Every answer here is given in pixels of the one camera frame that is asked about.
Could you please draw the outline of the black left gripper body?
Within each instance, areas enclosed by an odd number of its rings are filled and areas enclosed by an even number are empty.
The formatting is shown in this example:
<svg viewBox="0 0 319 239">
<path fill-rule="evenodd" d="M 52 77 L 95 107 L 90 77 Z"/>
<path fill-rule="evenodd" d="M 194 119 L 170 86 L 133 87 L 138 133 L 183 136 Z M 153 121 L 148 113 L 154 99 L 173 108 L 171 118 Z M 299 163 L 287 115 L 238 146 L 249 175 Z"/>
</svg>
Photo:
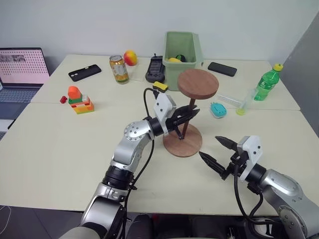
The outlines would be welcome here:
<svg viewBox="0 0 319 239">
<path fill-rule="evenodd" d="M 168 133 L 175 131 L 178 136 L 182 136 L 178 126 L 187 121 L 187 119 L 185 119 L 185 116 L 188 113 L 183 112 L 183 107 L 176 109 L 173 115 L 165 121 Z"/>
</svg>

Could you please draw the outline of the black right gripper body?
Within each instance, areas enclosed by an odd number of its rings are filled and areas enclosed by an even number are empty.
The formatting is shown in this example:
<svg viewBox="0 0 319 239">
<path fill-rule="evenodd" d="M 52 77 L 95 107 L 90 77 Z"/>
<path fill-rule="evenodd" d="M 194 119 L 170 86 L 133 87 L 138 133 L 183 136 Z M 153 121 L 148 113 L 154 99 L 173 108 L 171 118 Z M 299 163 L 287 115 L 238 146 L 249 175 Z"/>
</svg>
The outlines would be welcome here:
<svg viewBox="0 0 319 239">
<path fill-rule="evenodd" d="M 231 162 L 221 174 L 222 180 L 225 180 L 230 174 L 234 176 L 236 166 L 238 166 L 237 177 L 241 176 L 241 174 L 247 167 L 247 164 L 246 164 L 247 152 L 246 151 L 243 151 L 241 154 L 235 152 L 230 159 L 231 159 Z"/>
</svg>

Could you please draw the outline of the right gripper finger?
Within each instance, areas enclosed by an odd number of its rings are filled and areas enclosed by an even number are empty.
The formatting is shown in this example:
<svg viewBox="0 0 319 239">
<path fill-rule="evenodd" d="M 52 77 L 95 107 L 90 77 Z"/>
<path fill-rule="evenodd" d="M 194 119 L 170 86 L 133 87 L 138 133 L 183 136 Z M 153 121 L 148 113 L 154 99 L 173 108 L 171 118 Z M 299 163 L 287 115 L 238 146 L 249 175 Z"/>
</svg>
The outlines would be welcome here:
<svg viewBox="0 0 319 239">
<path fill-rule="evenodd" d="M 226 148 L 231 150 L 238 150 L 237 143 L 224 136 L 215 136 L 215 138 Z"/>
<path fill-rule="evenodd" d="M 213 169 L 215 172 L 217 172 L 219 175 L 223 175 L 225 172 L 225 168 L 217 162 L 216 159 L 214 159 L 212 156 L 208 155 L 204 152 L 199 152 L 200 157 L 202 160 L 206 163 L 207 166 L 209 166 L 211 169 Z"/>
</svg>

